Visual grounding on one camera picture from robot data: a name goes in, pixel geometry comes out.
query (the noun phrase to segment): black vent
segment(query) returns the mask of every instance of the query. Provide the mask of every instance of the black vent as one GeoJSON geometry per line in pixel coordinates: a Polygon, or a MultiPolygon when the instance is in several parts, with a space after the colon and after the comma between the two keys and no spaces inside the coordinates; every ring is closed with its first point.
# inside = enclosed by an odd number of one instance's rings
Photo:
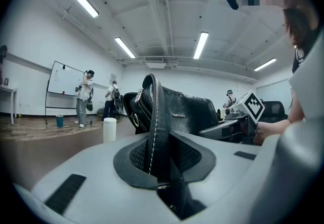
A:
{"type": "Polygon", "coordinates": [[[180,173],[195,166],[201,160],[201,153],[179,139],[171,138],[171,158],[180,173]]]}
{"type": "Polygon", "coordinates": [[[144,170],[145,155],[147,149],[147,142],[133,149],[130,153],[130,160],[132,164],[141,170],[144,170]]]}
{"type": "Polygon", "coordinates": [[[86,177],[82,175],[70,175],[46,200],[45,205],[62,215],[85,180],[86,177]]]}

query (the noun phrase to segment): cable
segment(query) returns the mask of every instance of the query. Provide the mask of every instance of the cable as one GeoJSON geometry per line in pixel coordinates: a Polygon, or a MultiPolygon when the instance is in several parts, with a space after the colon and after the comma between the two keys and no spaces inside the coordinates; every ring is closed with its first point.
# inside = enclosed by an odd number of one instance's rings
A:
{"type": "Polygon", "coordinates": [[[9,121],[9,125],[10,125],[10,126],[19,126],[19,125],[20,125],[20,123],[19,123],[19,119],[20,119],[20,114],[19,114],[19,116],[18,116],[18,124],[11,124],[10,119],[8,119],[8,121],[9,121]]]}

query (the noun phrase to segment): whiteboard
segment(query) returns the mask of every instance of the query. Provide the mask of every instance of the whiteboard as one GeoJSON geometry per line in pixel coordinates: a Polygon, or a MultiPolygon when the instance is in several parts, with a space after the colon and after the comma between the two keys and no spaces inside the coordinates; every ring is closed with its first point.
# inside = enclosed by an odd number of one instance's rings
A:
{"type": "Polygon", "coordinates": [[[54,62],[48,92],[76,96],[75,88],[83,80],[85,73],[57,61],[54,62]]]}

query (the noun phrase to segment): white ceiling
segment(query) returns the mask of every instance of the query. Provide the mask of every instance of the white ceiling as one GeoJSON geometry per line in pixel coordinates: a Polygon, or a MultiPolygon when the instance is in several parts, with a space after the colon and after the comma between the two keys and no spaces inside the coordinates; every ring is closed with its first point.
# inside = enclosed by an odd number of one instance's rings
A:
{"type": "Polygon", "coordinates": [[[276,68],[292,63],[293,47],[284,34],[277,7],[242,6],[226,0],[89,0],[99,11],[92,18],[74,0],[55,0],[67,21],[125,65],[143,57],[165,56],[167,64],[223,71],[257,79],[253,71],[275,57],[276,68]],[[202,31],[209,33],[199,61],[191,59],[202,31]],[[115,43],[121,37],[137,57],[115,43]]]}

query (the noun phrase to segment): hair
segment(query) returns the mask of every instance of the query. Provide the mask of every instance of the hair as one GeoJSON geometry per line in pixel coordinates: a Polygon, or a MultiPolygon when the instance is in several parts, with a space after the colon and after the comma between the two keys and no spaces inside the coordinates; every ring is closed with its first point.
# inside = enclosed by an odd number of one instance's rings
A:
{"type": "Polygon", "coordinates": [[[286,33],[293,39],[294,45],[298,49],[302,49],[306,44],[307,35],[311,32],[305,13],[296,8],[291,8],[284,9],[283,16],[286,33]]]}
{"type": "Polygon", "coordinates": [[[8,48],[6,45],[3,45],[0,47],[0,52],[2,52],[2,51],[8,51],[8,48]]]}

